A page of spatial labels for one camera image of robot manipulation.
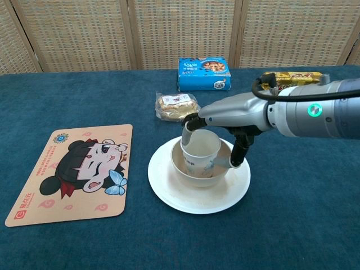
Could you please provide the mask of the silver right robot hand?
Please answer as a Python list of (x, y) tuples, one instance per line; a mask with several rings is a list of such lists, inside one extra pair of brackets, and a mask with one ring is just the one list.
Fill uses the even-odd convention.
[(251, 92), (215, 101), (185, 117), (181, 145), (187, 146), (195, 130), (205, 126), (225, 128), (236, 140), (230, 156), (217, 157), (214, 164), (224, 168), (238, 168), (254, 143), (254, 137), (272, 129), (267, 109), (268, 102)]

